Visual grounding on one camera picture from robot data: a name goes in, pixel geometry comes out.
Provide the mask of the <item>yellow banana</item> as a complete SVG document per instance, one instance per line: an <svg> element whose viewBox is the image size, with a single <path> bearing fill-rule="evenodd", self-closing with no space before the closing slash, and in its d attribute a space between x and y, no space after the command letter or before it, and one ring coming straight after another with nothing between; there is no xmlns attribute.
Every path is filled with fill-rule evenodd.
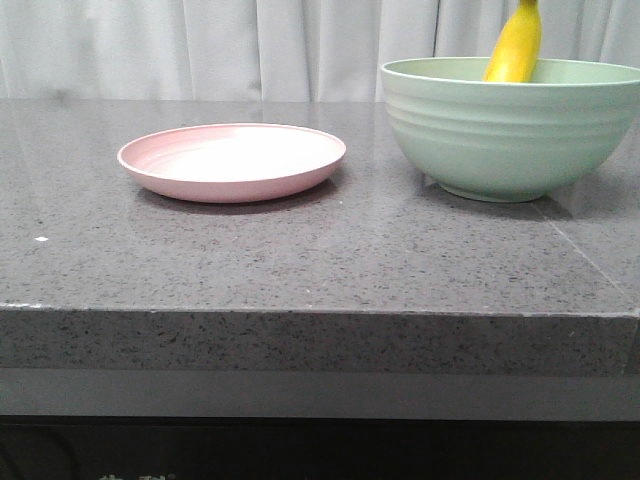
<svg viewBox="0 0 640 480"><path fill-rule="evenodd" d="M537 63L541 38L538 2L521 0L500 32L482 80L529 82Z"/></svg>

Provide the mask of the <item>green bowl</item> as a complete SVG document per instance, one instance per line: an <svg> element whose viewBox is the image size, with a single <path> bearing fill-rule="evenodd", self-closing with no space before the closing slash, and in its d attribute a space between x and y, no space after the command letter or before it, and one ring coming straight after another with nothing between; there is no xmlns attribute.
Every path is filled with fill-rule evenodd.
<svg viewBox="0 0 640 480"><path fill-rule="evenodd" d="M574 183L618 147L639 112L636 68L541 59L525 83L486 82L484 57L381 67L407 159L448 192L523 202Z"/></svg>

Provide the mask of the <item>pink plate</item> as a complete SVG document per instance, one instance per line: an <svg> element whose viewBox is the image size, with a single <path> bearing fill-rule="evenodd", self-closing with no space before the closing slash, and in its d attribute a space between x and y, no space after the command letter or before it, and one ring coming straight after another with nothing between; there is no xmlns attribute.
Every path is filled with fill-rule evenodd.
<svg viewBox="0 0 640 480"><path fill-rule="evenodd" d="M227 123L177 128L125 144L122 167L170 198L243 203L293 195L331 176L346 153L334 135L307 127Z"/></svg>

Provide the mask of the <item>white curtain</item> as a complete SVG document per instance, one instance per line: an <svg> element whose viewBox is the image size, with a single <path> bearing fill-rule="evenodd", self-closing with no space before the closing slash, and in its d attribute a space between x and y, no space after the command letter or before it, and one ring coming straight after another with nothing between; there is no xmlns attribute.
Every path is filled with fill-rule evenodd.
<svg viewBox="0 0 640 480"><path fill-rule="evenodd" d="M513 1L5 1L5 98L373 101L399 59L487 56Z"/></svg>

